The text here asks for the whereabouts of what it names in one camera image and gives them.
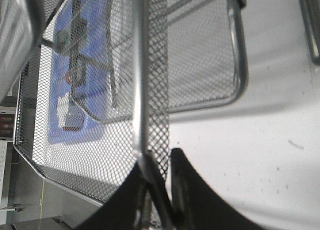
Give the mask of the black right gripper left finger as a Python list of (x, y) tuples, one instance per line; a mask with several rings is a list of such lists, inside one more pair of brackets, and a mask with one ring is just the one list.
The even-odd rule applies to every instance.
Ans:
[(151, 154), (137, 159), (133, 169), (109, 198), (77, 230), (141, 230), (145, 199), (150, 193), (164, 230), (173, 228), (173, 210), (158, 164)]

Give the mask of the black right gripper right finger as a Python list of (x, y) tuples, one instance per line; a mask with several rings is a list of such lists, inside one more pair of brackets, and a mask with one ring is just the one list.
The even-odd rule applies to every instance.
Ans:
[(198, 174), (181, 148), (170, 155), (172, 207), (178, 230), (261, 230), (223, 200)]

